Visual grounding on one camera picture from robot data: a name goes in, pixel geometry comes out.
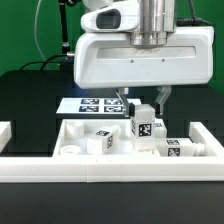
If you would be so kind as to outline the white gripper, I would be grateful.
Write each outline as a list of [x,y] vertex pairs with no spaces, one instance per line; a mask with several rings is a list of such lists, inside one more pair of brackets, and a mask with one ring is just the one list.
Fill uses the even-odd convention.
[[82,88],[119,88],[123,115],[132,117],[128,88],[160,86],[155,100],[162,115],[171,85],[201,84],[213,73],[214,28],[176,19],[175,0],[124,0],[84,14],[74,60]]

